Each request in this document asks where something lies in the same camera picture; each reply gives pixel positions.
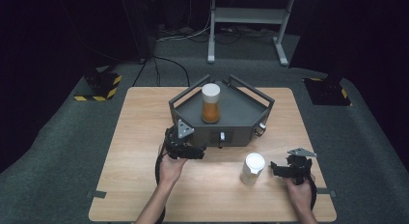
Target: white lid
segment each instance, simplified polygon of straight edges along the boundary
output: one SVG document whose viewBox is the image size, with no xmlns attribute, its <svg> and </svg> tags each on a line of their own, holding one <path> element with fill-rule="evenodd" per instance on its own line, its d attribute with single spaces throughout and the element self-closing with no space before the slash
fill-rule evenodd
<svg viewBox="0 0 409 224">
<path fill-rule="evenodd" d="M 215 103 L 219 100 L 220 87 L 214 83 L 207 83 L 202 87 L 202 95 L 205 102 Z"/>
<path fill-rule="evenodd" d="M 246 157 L 246 164 L 249 166 L 250 170 L 261 170 L 264 168 L 264 158 L 261 154 L 248 154 Z"/>
</svg>

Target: gray metal container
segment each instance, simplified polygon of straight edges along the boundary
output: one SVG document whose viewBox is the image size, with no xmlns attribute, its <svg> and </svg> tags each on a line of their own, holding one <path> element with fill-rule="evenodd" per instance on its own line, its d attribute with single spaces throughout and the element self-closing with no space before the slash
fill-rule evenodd
<svg viewBox="0 0 409 224">
<path fill-rule="evenodd" d="M 181 100 L 195 88 L 209 82 L 210 76 L 207 75 L 169 101 L 174 125 L 177 126 L 178 120 L 182 120 L 194 128 L 194 132 L 189 135 L 191 145 L 243 147 L 247 146 L 255 135 L 262 136 L 274 99 L 233 75 L 230 75 L 229 81 L 213 82 L 220 87 L 220 119 L 218 122 L 208 124 L 202 120 L 203 99 L 201 90 L 175 106 L 175 102 Z M 246 92 L 250 90 L 253 97 L 260 97 L 265 100 L 267 105 L 240 90 L 243 88 L 248 89 Z"/>
</svg>

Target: table top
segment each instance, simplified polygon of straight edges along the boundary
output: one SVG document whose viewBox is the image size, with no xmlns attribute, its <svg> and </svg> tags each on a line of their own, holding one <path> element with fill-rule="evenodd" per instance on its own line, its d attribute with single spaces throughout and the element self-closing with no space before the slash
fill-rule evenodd
<svg viewBox="0 0 409 224">
<path fill-rule="evenodd" d="M 134 221 L 156 188 L 154 164 L 166 128 L 172 126 L 169 100 L 186 88 L 138 87 L 128 90 L 111 142 L 89 217 L 93 221 Z M 275 99 L 266 131 L 246 147 L 208 147 L 203 159 L 190 159 L 166 205 L 169 222 L 284 222 L 297 217 L 284 181 L 269 167 L 286 166 L 287 151 L 314 151 L 292 91 L 258 88 Z M 249 153 L 261 154 L 266 165 L 253 185 L 240 178 Z M 312 173 L 318 188 L 326 188 L 316 158 Z M 318 194 L 318 221 L 337 218 L 329 194 Z"/>
</svg>

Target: white metal stand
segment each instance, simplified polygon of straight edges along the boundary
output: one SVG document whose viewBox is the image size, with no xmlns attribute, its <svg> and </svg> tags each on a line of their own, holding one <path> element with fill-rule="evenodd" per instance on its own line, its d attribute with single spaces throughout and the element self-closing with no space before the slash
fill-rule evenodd
<svg viewBox="0 0 409 224">
<path fill-rule="evenodd" d="M 280 58 L 282 66 L 288 66 L 288 60 L 284 53 L 281 42 L 286 30 L 289 15 L 294 0 L 288 0 L 285 9 L 239 9 L 239 8 L 217 8 L 216 0 L 211 0 L 211 23 L 210 37 L 208 40 L 208 56 L 207 61 L 214 63 L 214 27 L 216 22 L 233 22 L 233 23 L 266 23 L 266 24 L 281 24 L 278 37 L 273 38 L 274 45 L 277 49 L 277 54 Z"/>
</svg>

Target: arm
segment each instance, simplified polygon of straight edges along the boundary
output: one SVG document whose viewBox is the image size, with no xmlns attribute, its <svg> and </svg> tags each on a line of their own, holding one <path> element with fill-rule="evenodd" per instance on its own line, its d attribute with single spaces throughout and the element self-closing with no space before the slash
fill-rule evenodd
<svg viewBox="0 0 409 224">
<path fill-rule="evenodd" d="M 139 214 L 135 224 L 155 223 L 165 208 L 169 195 L 177 183 L 186 161 L 186 158 L 172 159 L 168 155 L 163 156 L 162 162 L 160 162 L 159 185 L 153 191 L 150 200 Z"/>
<path fill-rule="evenodd" d="M 311 186 L 308 180 L 302 184 L 295 185 L 290 178 L 284 178 L 288 188 L 289 199 L 297 213 L 300 222 L 303 224 L 317 223 L 313 211 L 311 210 Z"/>
</svg>

